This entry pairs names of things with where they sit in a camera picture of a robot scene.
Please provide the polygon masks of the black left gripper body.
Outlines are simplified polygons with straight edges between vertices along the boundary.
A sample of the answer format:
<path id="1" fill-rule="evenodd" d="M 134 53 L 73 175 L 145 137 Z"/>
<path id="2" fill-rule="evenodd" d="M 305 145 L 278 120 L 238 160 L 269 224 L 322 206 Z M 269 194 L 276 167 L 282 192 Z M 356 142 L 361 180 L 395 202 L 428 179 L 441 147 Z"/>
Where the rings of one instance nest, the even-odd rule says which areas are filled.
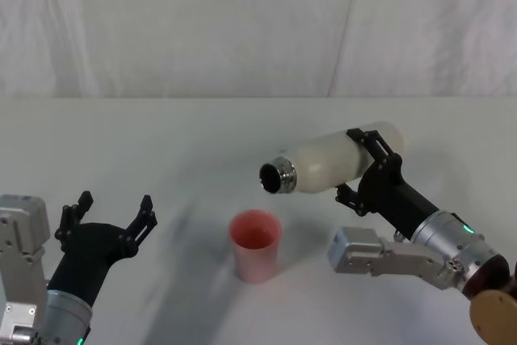
<path id="1" fill-rule="evenodd" d="M 137 242 L 120 227 L 87 223 L 58 229 L 63 256 L 48 283 L 49 291 L 66 292 L 93 305 L 111 266 L 137 254 Z"/>

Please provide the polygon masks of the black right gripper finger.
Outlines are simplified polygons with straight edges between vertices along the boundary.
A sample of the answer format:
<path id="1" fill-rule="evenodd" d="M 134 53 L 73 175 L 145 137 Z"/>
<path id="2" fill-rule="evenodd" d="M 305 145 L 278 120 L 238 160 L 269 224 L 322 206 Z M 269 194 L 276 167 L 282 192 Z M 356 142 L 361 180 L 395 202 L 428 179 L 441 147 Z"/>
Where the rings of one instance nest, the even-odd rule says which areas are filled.
<path id="1" fill-rule="evenodd" d="M 347 184 L 344 183 L 336 187 L 335 200 L 351 209 L 359 217 L 364 216 L 364 204 L 360 201 L 359 194 Z"/>
<path id="2" fill-rule="evenodd" d="M 398 153 L 392 150 L 378 130 L 351 128 L 346 131 L 346 135 L 351 140 L 347 158 L 350 166 L 398 164 Z"/>

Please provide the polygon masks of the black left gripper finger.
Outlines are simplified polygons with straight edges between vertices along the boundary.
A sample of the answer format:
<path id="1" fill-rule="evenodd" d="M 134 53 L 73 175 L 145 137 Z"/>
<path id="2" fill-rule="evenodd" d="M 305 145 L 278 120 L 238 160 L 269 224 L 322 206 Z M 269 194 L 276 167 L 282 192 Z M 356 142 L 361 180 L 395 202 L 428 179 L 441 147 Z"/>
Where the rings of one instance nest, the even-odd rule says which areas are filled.
<path id="1" fill-rule="evenodd" d="M 64 241 L 66 236 L 80 224 L 93 203 L 94 200 L 91 192 L 84 191 L 76 204 L 64 205 L 62 207 L 60 224 L 55 232 L 55 238 L 58 241 Z"/>
<path id="2" fill-rule="evenodd" d="M 128 250 L 138 250 L 139 245 L 157 224 L 158 221 L 153 211 L 153 201 L 150 195 L 144 195 L 136 217 L 121 235 L 124 246 Z"/>

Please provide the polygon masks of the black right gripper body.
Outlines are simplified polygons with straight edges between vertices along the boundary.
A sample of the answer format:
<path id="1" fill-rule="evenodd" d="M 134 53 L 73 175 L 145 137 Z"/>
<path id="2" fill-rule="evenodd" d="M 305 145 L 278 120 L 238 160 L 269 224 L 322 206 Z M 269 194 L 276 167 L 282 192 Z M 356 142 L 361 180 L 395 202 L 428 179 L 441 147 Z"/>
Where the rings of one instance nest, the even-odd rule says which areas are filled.
<path id="1" fill-rule="evenodd" d="M 359 182 L 355 211 L 360 216 L 378 213 L 411 239 L 416 229 L 439 209 L 403 179 L 401 164 L 399 154 L 390 154 L 365 171 Z"/>

